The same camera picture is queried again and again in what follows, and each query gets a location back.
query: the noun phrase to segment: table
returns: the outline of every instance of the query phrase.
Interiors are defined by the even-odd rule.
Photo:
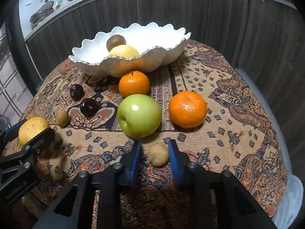
[[[176,139],[180,150],[204,168],[230,170],[273,216],[285,192],[287,172],[274,127],[247,84],[226,59],[213,48],[190,40],[185,51],[172,64],[149,73],[150,96],[162,108],[162,123],[157,132],[141,139],[142,156],[139,187],[121,196],[122,220],[130,228],[184,228],[187,223],[188,196],[173,188],[170,166],[156,168],[147,161],[147,149],[155,142],[167,144]],[[22,118],[39,115],[54,129],[55,142],[39,156],[41,182],[24,197],[24,204],[36,216],[54,200],[63,185],[81,170],[90,173],[120,160],[130,151],[133,139],[126,136],[116,117],[123,100],[118,93],[119,79],[108,77],[89,83],[90,77],[67,59],[46,78]],[[100,109],[85,118],[69,93],[72,84],[82,84],[84,98],[92,97]],[[169,119],[168,103],[179,91],[202,95],[208,106],[205,121],[198,128],[181,130]],[[56,126],[57,110],[68,111],[71,121]],[[5,154],[20,150],[17,140]],[[96,225],[98,196],[92,226]]]

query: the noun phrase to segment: small potato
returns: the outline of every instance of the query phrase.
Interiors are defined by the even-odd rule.
[[[68,112],[64,111],[64,110],[57,111],[55,118],[56,118],[56,124],[60,128],[64,128],[70,120],[70,116],[69,116]]]
[[[147,158],[155,167],[161,167],[168,162],[168,149],[166,145],[155,143],[148,149]]]

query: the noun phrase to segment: dark wood cabinet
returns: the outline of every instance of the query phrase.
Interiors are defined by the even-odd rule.
[[[156,22],[159,26],[172,24],[175,29],[186,28],[191,39],[200,40],[203,0],[137,0],[139,24]]]
[[[250,0],[238,65],[271,107],[284,135],[293,173],[305,179],[305,22],[272,0]]]
[[[138,23],[137,0],[96,0],[80,7],[86,39]]]
[[[27,42],[30,54],[42,78],[80,47],[85,39],[80,9],[58,18]]]
[[[249,0],[212,0],[206,44],[219,51],[233,68],[242,47],[248,7]]]

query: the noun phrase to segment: scalloped bowl rim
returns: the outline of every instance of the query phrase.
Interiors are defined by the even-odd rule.
[[[129,27],[127,27],[127,28],[114,27],[114,28],[111,30],[111,32],[106,33],[106,34],[111,34],[112,31],[115,30],[116,28],[121,28],[121,29],[127,30],[128,28],[130,28],[132,25],[135,25],[135,24],[141,26],[139,23],[132,23],[132,24],[131,24]],[[150,24],[156,24],[158,27],[160,27],[160,26],[159,26],[157,23],[155,23],[155,22],[150,22],[150,23],[147,24],[146,26],[141,26],[141,27],[147,27],[147,26],[150,25]],[[166,24],[166,25],[162,26],[161,28],[163,28],[163,27],[165,27],[165,26],[167,26],[167,25],[171,25],[171,26],[173,27],[173,25],[169,23],[169,24]],[[143,52],[143,53],[142,53],[141,55],[139,55],[138,57],[131,57],[131,58],[129,58],[129,59],[126,59],[126,58],[118,57],[118,56],[107,56],[107,57],[103,58],[103,59],[101,60],[100,63],[88,63],[88,62],[85,62],[85,61],[82,61],[82,60],[76,60],[76,61],[75,61],[74,59],[72,59],[72,57],[75,57],[75,56],[76,56],[76,54],[74,53],[74,48],[78,48],[78,49],[83,48],[83,42],[84,42],[85,40],[86,40],[86,41],[94,41],[99,33],[103,33],[103,32],[98,32],[98,33],[95,35],[94,39],[91,39],[91,40],[90,40],[90,39],[83,39],[83,41],[81,42],[81,47],[73,47],[73,48],[72,48],[72,53],[73,53],[73,55],[69,55],[69,59],[70,59],[71,61],[73,61],[74,63],[75,63],[75,62],[81,62],[81,63],[88,64],[88,65],[100,65],[100,64],[101,64],[104,60],[106,60],[106,59],[115,59],[115,58],[122,59],[122,60],[138,59],[138,58],[142,57],[144,54],[146,54],[149,50],[155,49],[155,48],[163,48],[164,50],[168,51],[168,50],[171,50],[171,49],[176,48],[178,45],[181,44],[181,42],[183,42],[184,40],[188,40],[188,39],[191,37],[191,32],[188,32],[187,34],[185,34],[185,33],[186,33],[185,27],[180,27],[179,29],[181,29],[181,28],[184,29],[184,33],[183,33],[183,34],[184,34],[185,38],[182,38],[182,39],[179,41],[178,44],[176,44],[174,47],[171,47],[171,48],[165,49],[165,48],[162,47],[162,46],[153,46],[153,47],[147,49],[145,52]]]

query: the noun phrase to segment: white bowl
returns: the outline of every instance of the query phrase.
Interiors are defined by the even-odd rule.
[[[137,49],[140,56],[130,59],[108,56],[106,42],[115,34],[122,35],[126,44]],[[110,33],[98,32],[94,39],[83,40],[81,48],[74,47],[69,58],[95,80],[108,75],[121,77],[133,70],[148,73],[175,61],[190,36],[191,33],[185,34],[184,27],[175,30],[171,24],[159,27],[155,22],[147,26],[134,23],[129,28],[115,27]]]

